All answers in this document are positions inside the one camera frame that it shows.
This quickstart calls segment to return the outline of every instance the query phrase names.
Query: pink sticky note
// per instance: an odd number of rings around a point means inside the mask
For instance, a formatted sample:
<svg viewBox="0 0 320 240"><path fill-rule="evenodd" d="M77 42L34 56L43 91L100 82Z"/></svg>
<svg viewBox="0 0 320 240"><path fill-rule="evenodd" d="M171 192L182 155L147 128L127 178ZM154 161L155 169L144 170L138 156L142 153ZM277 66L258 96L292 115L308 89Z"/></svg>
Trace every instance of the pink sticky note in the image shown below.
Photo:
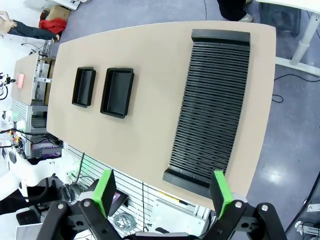
<svg viewBox="0 0 320 240"><path fill-rule="evenodd" d="M18 79L16 81L16 84L18 88L22 89L22 86L24 84L25 75L23 73L18 74Z"/></svg>

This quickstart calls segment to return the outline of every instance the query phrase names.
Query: red bag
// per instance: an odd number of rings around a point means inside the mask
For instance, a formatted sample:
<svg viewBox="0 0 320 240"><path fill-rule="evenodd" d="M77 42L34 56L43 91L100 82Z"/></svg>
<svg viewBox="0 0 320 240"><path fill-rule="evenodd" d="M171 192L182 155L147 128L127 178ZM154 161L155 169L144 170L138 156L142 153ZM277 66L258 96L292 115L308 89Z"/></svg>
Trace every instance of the red bag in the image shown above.
<svg viewBox="0 0 320 240"><path fill-rule="evenodd" d="M63 30L66 29L67 21L61 18L55 18L53 20L40 20L39 22L39 28L40 29L46 29L54 34L59 34Z"/></svg>

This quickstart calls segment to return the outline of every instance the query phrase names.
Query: small black tray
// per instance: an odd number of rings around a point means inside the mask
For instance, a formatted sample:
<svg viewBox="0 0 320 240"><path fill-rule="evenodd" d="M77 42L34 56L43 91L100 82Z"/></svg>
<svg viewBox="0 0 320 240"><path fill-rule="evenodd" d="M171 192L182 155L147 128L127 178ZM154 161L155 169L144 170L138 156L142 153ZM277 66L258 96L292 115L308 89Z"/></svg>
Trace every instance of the small black tray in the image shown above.
<svg viewBox="0 0 320 240"><path fill-rule="evenodd" d="M108 68L106 70L100 112L124 119L128 114L132 83L132 68Z"/></svg>
<svg viewBox="0 0 320 240"><path fill-rule="evenodd" d="M93 67L78 67L75 76L72 104L86 108L91 105L96 71Z"/></svg>

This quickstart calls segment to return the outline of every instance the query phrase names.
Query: black ridged panel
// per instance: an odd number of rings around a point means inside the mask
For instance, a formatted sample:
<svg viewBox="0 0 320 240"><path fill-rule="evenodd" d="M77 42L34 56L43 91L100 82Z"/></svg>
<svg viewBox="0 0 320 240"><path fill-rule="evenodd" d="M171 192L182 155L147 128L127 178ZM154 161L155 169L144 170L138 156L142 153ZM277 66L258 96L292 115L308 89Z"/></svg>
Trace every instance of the black ridged panel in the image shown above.
<svg viewBox="0 0 320 240"><path fill-rule="evenodd" d="M163 180L210 198L214 170L227 169L250 56L247 32L194 29L171 158Z"/></svg>

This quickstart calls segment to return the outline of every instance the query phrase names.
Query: concrete floor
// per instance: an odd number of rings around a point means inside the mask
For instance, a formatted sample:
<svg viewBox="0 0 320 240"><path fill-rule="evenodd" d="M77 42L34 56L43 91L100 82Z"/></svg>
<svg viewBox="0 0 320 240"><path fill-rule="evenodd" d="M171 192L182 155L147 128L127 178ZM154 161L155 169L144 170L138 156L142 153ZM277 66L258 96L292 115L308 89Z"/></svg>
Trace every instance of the concrete floor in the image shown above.
<svg viewBox="0 0 320 240"><path fill-rule="evenodd" d="M224 19L216 0L205 0L207 20ZM248 12L259 23L259 5L253 2ZM152 23L204 20L203 0L92 0L73 11L62 34L61 43L109 30ZM302 11L301 33L277 34L278 57L291 58L306 29L309 16ZM320 38L315 35L302 62L320 66ZM56 56L59 44L51 47ZM308 80L319 78L287 67L276 66L275 76L297 74ZM302 207L320 170L320 82L311 83L294 76L279 79L274 94L283 103L272 102L259 163L247 196L249 203L274 204L284 228ZM233 239L246 239L236 234ZM290 239L302 239L294 234Z"/></svg>

